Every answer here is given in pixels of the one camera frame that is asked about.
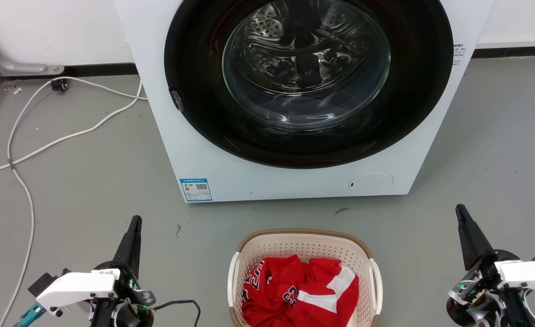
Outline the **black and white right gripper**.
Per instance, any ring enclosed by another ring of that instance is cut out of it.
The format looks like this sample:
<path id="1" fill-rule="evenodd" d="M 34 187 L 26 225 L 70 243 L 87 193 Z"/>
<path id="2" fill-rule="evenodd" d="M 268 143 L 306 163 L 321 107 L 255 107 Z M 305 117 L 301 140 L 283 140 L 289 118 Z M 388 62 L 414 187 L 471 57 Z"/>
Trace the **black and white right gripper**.
<path id="1" fill-rule="evenodd" d="M 535 260 L 494 250 L 462 203 L 455 213 L 466 273 L 448 293 L 449 317 L 461 327 L 535 327 Z"/>

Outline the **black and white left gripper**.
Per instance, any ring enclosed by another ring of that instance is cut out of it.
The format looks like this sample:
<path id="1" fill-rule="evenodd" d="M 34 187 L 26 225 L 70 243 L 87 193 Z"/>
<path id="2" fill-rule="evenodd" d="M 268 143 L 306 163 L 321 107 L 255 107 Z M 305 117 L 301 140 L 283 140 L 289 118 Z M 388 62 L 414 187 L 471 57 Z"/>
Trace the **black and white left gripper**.
<path id="1" fill-rule="evenodd" d="M 55 317 L 68 306 L 86 303 L 91 327 L 151 327 L 156 298 L 138 281 L 142 222 L 140 215 L 132 217 L 113 261 L 91 272 L 66 271 L 43 281 L 37 303 Z"/>

